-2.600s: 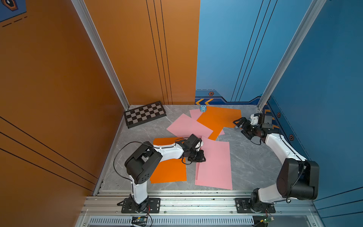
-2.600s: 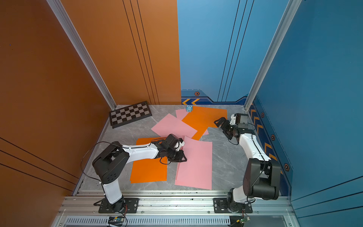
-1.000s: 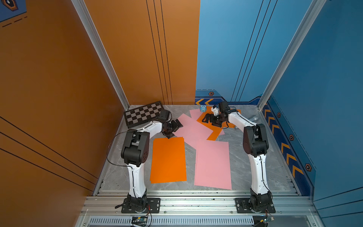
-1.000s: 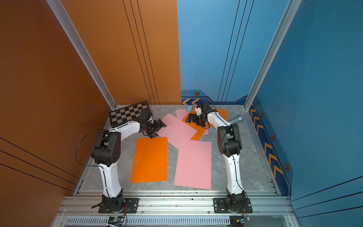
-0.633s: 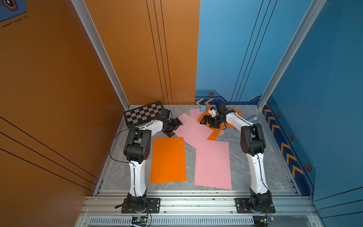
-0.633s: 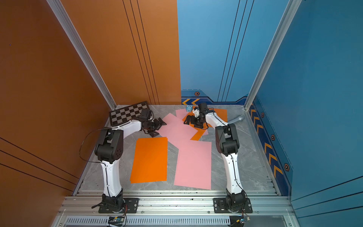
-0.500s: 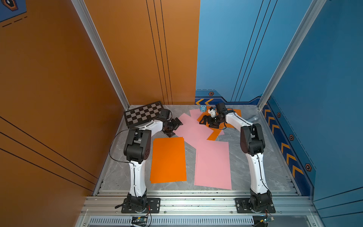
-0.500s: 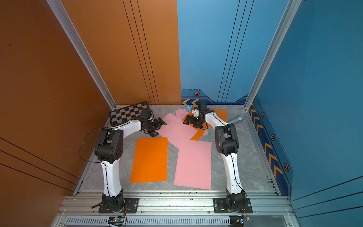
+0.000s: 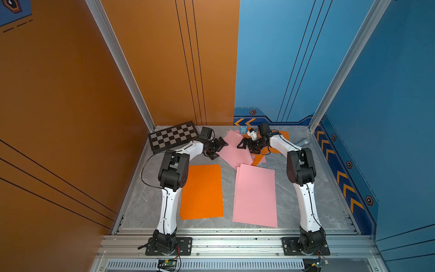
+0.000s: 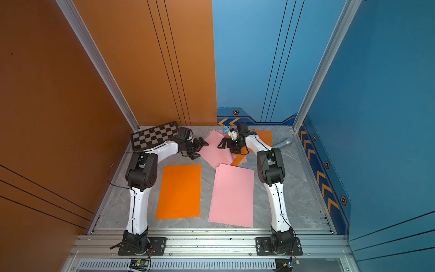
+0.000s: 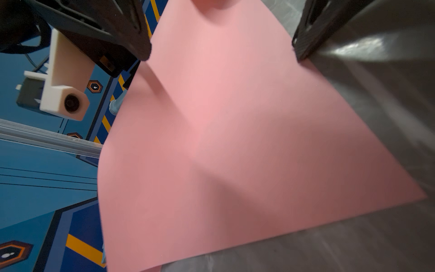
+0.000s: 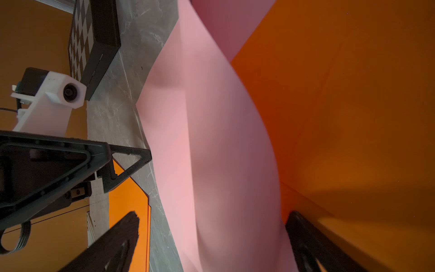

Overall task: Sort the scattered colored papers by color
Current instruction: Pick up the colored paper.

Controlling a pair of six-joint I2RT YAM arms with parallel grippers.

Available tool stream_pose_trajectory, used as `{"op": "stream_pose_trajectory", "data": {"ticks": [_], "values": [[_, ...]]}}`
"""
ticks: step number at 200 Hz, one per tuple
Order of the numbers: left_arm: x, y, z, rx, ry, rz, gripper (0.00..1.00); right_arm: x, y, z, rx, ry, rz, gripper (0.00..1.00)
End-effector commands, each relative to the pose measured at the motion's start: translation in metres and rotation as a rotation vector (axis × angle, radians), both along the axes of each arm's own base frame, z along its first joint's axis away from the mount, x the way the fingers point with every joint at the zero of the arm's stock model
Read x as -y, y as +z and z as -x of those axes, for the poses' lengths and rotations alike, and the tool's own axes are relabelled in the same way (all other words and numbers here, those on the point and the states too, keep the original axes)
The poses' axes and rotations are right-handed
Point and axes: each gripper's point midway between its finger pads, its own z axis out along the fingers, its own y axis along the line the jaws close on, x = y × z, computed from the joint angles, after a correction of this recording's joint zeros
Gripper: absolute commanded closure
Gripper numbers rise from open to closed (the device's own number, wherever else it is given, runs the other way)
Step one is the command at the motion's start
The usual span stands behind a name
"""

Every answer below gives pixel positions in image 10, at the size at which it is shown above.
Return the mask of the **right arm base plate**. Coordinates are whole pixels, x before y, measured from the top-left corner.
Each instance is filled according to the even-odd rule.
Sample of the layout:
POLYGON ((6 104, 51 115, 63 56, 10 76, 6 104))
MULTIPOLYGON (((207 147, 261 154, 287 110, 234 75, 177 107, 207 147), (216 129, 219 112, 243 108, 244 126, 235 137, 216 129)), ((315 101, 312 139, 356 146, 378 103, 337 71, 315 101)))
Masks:
POLYGON ((258 256, 302 256, 303 250, 299 238, 280 241, 271 237, 255 238, 258 256))

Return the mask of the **orange paper front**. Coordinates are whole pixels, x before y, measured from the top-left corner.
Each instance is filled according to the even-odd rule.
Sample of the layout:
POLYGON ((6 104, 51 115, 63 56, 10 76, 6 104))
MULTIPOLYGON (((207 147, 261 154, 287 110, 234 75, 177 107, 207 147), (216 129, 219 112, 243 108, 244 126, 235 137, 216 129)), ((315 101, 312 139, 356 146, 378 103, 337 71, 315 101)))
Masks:
POLYGON ((201 166, 166 166, 156 211, 157 219, 194 218, 200 216, 200 211, 201 166))

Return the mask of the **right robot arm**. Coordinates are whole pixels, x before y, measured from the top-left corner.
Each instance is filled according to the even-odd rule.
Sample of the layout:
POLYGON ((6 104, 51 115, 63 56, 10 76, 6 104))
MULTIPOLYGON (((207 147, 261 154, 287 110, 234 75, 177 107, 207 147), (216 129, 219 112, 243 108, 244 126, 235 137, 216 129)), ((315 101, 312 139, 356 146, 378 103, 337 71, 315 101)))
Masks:
POLYGON ((272 250, 278 255, 290 252, 297 236, 285 207, 285 166, 281 150, 267 145, 255 130, 248 128, 246 123, 231 128, 227 134, 228 137, 224 137, 217 148, 228 148, 237 155, 240 155, 243 149, 256 154, 258 177, 266 188, 270 204, 272 250))

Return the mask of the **orange paper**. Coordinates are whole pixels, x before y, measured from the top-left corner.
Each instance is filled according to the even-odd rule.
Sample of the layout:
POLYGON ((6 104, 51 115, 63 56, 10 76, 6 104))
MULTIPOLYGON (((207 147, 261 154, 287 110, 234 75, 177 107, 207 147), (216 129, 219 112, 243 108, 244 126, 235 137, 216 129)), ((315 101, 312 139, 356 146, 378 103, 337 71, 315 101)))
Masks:
POLYGON ((254 129, 249 129, 246 123, 241 123, 237 125, 237 128, 231 128, 233 130, 237 130, 238 136, 244 136, 246 140, 246 148, 243 148, 242 154, 234 154, 234 155, 243 155, 247 157, 250 153, 256 155, 260 151, 264 151, 268 153, 272 150, 272 147, 267 145, 254 129))
POLYGON ((156 211, 157 219, 194 218, 200 216, 200 211, 201 166, 166 166, 156 211))

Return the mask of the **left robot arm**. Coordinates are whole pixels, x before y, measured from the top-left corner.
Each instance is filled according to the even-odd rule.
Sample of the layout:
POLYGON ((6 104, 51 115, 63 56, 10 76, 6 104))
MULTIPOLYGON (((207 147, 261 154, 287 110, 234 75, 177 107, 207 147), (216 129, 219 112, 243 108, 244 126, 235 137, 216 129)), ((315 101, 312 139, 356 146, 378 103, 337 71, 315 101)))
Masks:
POLYGON ((201 155, 199 151, 209 143, 202 137, 196 138, 191 129, 176 128, 167 136, 170 128, 159 132, 152 128, 134 141, 134 148, 125 179, 130 190, 129 221, 123 232, 122 241, 115 245, 120 256, 142 256, 151 253, 148 239, 147 210, 151 188, 157 180, 157 165, 162 160, 178 153, 192 160, 201 155))

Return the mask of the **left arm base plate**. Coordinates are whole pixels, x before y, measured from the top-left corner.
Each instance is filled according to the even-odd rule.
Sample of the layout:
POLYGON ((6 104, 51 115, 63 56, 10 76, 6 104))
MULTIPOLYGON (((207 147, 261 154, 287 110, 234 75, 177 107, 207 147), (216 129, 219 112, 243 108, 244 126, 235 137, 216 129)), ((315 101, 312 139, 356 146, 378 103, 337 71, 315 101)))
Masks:
POLYGON ((166 237, 147 238, 138 245, 123 241, 118 249, 119 256, 163 256, 166 248, 166 237))

